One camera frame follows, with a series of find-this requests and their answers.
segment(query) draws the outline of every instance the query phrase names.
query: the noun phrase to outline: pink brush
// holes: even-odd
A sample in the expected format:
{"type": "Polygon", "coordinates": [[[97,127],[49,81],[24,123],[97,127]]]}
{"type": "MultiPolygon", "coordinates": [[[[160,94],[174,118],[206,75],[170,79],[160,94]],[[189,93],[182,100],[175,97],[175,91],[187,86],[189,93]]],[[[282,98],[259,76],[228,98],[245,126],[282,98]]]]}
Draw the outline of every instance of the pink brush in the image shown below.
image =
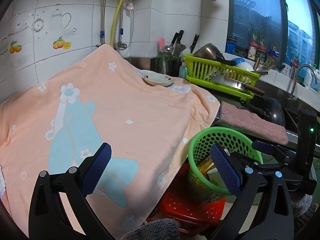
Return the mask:
{"type": "Polygon", "coordinates": [[[159,45],[159,50],[162,50],[163,47],[165,46],[165,38],[160,38],[158,40],[158,45],[159,45]]]}

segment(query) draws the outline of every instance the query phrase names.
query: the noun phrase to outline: teapot illustration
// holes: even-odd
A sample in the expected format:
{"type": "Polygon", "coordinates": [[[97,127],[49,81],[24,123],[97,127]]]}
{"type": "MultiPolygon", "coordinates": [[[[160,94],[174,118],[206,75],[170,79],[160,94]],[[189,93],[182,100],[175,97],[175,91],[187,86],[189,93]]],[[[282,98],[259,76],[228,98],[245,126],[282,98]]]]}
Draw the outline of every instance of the teapot illustration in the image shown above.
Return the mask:
{"type": "Polygon", "coordinates": [[[55,9],[54,11],[52,11],[50,19],[49,19],[49,29],[51,31],[65,29],[69,25],[70,22],[71,22],[71,14],[70,13],[64,14],[60,9],[55,9]],[[69,20],[68,24],[63,27],[62,18],[66,14],[68,14],[70,16],[70,20],[69,20]]]}

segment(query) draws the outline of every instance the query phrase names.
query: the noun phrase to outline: blue gripper pad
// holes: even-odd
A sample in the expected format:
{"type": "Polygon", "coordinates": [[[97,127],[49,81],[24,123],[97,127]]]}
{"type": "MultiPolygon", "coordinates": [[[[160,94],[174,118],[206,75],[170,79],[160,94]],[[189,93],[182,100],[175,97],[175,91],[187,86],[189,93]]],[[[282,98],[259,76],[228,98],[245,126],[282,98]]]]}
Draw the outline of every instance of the blue gripper pad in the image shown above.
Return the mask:
{"type": "Polygon", "coordinates": [[[241,193],[241,179],[236,171],[232,168],[229,160],[227,159],[227,154],[223,153],[222,151],[216,144],[212,145],[210,150],[211,159],[216,165],[217,170],[224,184],[226,184],[228,191],[236,197],[239,197],[241,193]]]}
{"type": "Polygon", "coordinates": [[[84,198],[93,193],[111,159],[111,146],[109,144],[105,143],[104,147],[100,147],[99,150],[95,153],[95,159],[82,177],[81,194],[84,198]]]}

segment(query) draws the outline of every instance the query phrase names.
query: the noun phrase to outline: red plastic stool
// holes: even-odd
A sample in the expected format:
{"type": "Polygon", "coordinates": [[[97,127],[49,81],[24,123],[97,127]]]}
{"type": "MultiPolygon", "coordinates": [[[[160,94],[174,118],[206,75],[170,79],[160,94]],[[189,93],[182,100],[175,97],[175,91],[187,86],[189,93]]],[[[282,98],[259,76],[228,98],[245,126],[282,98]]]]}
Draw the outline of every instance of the red plastic stool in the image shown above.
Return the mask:
{"type": "Polygon", "coordinates": [[[161,218],[175,219],[180,223],[179,232],[187,236],[194,236],[210,225],[219,223],[226,200],[203,205],[190,199],[187,189],[189,168],[189,163],[183,164],[157,206],[148,216],[147,222],[161,218]]]}

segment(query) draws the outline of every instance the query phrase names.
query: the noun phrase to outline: yellow hose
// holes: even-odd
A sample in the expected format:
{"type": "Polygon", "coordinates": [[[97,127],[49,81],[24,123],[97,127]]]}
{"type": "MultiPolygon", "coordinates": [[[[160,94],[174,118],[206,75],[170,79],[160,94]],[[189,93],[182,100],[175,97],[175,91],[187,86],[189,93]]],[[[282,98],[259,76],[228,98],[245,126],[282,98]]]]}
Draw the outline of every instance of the yellow hose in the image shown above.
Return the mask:
{"type": "Polygon", "coordinates": [[[117,23],[117,18],[118,18],[118,14],[119,14],[122,3],[123,3],[123,0],[119,0],[115,15],[113,16],[113,23],[112,23],[112,27],[111,27],[111,37],[110,37],[111,47],[113,47],[113,43],[115,41],[114,39],[115,39],[116,23],[117,23]]]}

